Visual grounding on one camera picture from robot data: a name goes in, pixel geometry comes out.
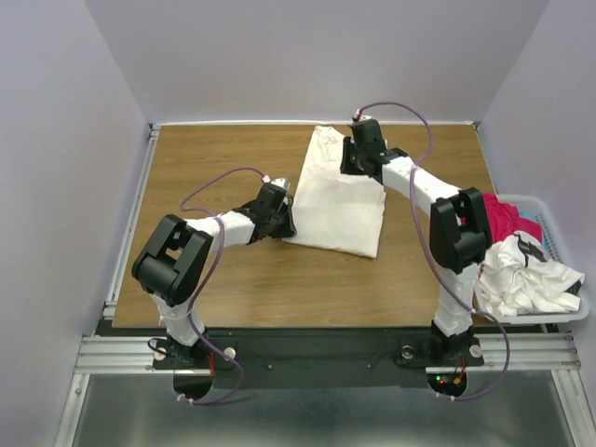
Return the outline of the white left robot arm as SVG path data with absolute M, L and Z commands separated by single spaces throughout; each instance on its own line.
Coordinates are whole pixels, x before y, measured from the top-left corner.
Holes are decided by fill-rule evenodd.
M 260 176 L 261 186 L 253 199 L 222 213 L 191 204 L 200 192 L 240 171 Z M 167 214 L 159 221 L 131 267 L 132 277 L 150 295 L 166 327 L 167 340 L 149 345 L 155 354 L 188 367 L 213 358 L 217 349 L 207 339 L 207 328 L 195 309 L 196 299 L 226 248 L 297 235 L 290 187 L 289 178 L 271 177 L 254 167 L 230 169 L 183 199 L 180 211 L 199 212 L 202 219 Z

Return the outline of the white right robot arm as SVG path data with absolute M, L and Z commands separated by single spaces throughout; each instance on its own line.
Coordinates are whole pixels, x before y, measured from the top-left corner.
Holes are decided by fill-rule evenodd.
M 492 244 L 482 192 L 444 182 L 404 151 L 389 148 L 374 118 L 355 118 L 350 128 L 341 172 L 365 175 L 410 200 L 423 253 L 440 284 L 425 356 L 449 363 L 473 344 L 474 286 Z

